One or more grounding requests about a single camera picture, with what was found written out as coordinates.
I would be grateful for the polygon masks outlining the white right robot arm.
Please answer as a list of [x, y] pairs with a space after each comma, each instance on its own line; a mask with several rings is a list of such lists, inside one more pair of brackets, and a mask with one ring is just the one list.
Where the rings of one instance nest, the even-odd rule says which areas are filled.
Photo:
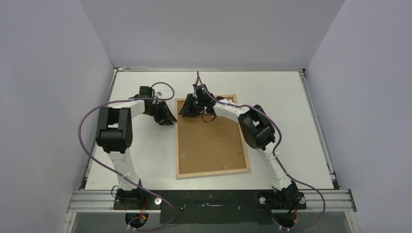
[[275, 149], [275, 127], [259, 105], [238, 105], [224, 97], [213, 97], [205, 85], [194, 85], [194, 92], [187, 94], [179, 111], [182, 117], [197, 117], [207, 113], [215, 117], [225, 117], [240, 126], [246, 144], [255, 149], [264, 161], [275, 191], [275, 203], [280, 208], [296, 208], [305, 204], [303, 193], [281, 165], [279, 152]]

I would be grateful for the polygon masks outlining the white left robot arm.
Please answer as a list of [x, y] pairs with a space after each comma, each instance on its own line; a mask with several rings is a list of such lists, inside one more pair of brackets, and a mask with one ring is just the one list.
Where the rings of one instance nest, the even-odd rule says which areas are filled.
[[141, 179], [130, 153], [133, 142], [132, 119], [138, 115], [147, 115], [161, 126], [176, 123], [176, 118], [165, 101], [160, 99], [161, 96], [155, 92], [154, 86], [141, 86], [129, 101], [99, 109], [96, 142], [107, 153], [117, 173], [115, 202], [133, 209], [143, 207], [148, 201], [146, 192], [141, 190]]

